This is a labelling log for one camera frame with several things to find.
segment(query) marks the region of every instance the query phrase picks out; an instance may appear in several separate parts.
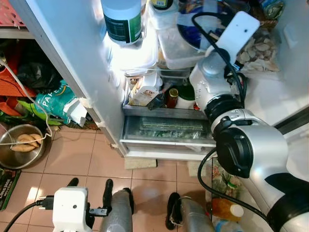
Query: black shoe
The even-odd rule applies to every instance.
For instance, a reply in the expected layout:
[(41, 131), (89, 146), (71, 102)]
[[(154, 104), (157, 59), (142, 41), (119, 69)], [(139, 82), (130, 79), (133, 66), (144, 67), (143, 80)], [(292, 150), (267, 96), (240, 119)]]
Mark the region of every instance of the black shoe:
[(132, 195), (131, 189), (124, 188), (124, 190), (127, 191), (128, 194), (129, 194), (129, 202), (130, 202), (130, 206), (131, 206), (131, 212), (132, 212), (132, 215), (133, 215), (134, 214), (134, 200), (133, 200), (133, 195)]
[(172, 211), (173, 211), (173, 206), (174, 204), (177, 202), (177, 200), (180, 198), (180, 195), (176, 192), (172, 193), (170, 196), (169, 196), (169, 201), (168, 201), (168, 214), (166, 216), (166, 219), (165, 219), (165, 226), (168, 230), (173, 230), (175, 229), (175, 225), (170, 221), (170, 215), (172, 214)]

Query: orange basket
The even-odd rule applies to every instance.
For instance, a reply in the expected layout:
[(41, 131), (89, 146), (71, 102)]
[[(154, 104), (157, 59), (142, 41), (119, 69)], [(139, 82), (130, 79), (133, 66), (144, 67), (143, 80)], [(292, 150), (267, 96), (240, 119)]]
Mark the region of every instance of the orange basket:
[(0, 0), (0, 27), (25, 27), (9, 0)]

